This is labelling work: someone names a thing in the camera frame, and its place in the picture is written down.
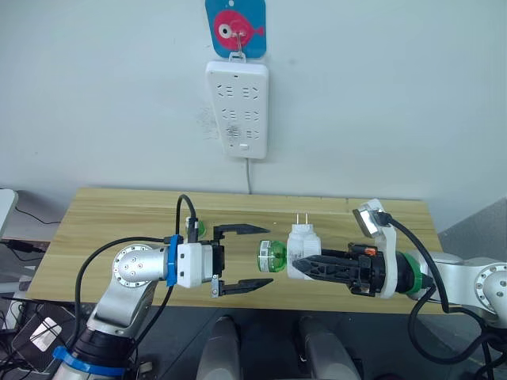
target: power plug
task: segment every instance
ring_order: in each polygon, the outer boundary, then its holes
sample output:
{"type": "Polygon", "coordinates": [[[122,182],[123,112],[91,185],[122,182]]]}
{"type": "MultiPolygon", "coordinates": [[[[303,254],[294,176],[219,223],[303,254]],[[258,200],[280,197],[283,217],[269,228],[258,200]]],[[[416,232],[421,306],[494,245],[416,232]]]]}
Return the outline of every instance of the power plug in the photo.
{"type": "Polygon", "coordinates": [[[308,224],[308,214],[306,214],[305,224],[299,224],[299,215],[297,215],[296,224],[292,225],[292,231],[287,240],[287,275],[289,278],[311,279],[294,268],[292,263],[303,257],[320,254],[320,237],[314,232],[314,225],[308,224]]]}

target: floor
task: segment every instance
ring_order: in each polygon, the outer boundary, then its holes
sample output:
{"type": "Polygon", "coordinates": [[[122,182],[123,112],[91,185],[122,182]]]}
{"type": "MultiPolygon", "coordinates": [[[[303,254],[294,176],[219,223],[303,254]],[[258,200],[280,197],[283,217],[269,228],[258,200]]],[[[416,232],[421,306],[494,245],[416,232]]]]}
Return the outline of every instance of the floor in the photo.
{"type": "MultiPolygon", "coordinates": [[[[16,258],[0,246],[0,264],[16,263],[16,258]]],[[[0,275],[0,282],[12,280],[0,275]]],[[[8,312],[0,299],[0,309],[8,312]]],[[[364,379],[373,380],[381,374],[396,373],[402,378],[468,379],[467,372],[478,368],[474,360],[454,367],[431,363],[412,348],[406,332],[406,315],[331,313],[288,310],[215,309],[199,307],[168,307],[145,341],[139,355],[153,360],[151,378],[179,380],[194,379],[200,354],[215,320],[230,315],[241,326],[241,359],[245,380],[261,378],[301,378],[298,359],[292,343],[294,324],[303,315],[318,317],[353,352],[362,359],[364,379]]],[[[452,350],[442,344],[425,325],[419,324],[421,341],[435,355],[451,355],[452,350]]],[[[26,372],[12,371],[5,380],[21,379],[26,372]]],[[[43,379],[30,374],[26,379],[43,379]]]]}

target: pink fish sticker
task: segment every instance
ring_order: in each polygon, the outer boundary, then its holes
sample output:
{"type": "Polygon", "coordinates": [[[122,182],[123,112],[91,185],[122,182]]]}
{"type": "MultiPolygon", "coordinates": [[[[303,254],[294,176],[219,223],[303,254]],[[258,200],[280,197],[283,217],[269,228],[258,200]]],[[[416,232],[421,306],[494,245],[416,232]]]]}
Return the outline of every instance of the pink fish sticker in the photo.
{"type": "Polygon", "coordinates": [[[238,50],[237,35],[240,36],[242,47],[245,47],[255,34],[264,35],[262,26],[255,29],[242,14],[235,10],[219,12],[213,23],[213,30],[220,45],[232,51],[238,50]]]}

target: green ring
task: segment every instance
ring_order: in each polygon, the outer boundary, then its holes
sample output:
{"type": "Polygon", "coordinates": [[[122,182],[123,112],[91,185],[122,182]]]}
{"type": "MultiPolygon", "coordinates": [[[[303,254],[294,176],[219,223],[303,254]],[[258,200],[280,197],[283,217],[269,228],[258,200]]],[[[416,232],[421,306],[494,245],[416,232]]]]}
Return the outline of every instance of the green ring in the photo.
{"type": "Polygon", "coordinates": [[[409,262],[412,272],[414,272],[414,285],[408,291],[402,293],[402,295],[412,295],[417,293],[422,288],[422,273],[419,263],[408,253],[402,253],[402,255],[409,262]]]}

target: wooden table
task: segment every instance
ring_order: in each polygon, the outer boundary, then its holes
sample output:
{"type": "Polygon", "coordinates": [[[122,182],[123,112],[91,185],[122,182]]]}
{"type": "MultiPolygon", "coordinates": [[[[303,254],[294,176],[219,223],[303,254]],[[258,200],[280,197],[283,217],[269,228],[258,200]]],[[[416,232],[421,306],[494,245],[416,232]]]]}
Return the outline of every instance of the wooden table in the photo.
{"type": "MultiPolygon", "coordinates": [[[[174,232],[175,205],[181,192],[82,188],[65,215],[29,289],[31,298],[74,300],[75,276],[82,262],[101,245],[128,236],[165,237],[174,232]]],[[[354,296],[345,285],[293,280],[285,271],[260,273],[257,250],[261,239],[287,241],[296,212],[308,212],[309,222],[322,239],[322,247],[345,249],[347,244],[368,242],[360,232],[352,209],[365,199],[313,198],[295,196],[248,196],[186,192],[197,216],[207,227],[249,223],[271,230],[270,234],[226,234],[226,269],[223,279],[273,277],[274,282],[249,294],[210,297],[210,284],[196,289],[176,286],[170,305],[251,307],[261,309],[335,310],[371,313],[409,313],[414,302],[406,296],[377,299],[354,296]]],[[[423,202],[383,200],[386,211],[405,223],[429,250],[441,250],[428,209],[423,202]]],[[[187,215],[184,208],[183,217],[187,215]]],[[[398,249],[412,245],[398,234],[398,249]]],[[[88,268],[83,280],[82,301],[96,302],[111,278],[111,263],[118,246],[102,253],[88,268]]],[[[165,282],[157,288],[154,304],[166,293],[165,282]]],[[[439,313],[427,305],[424,313],[439,313]]]]}

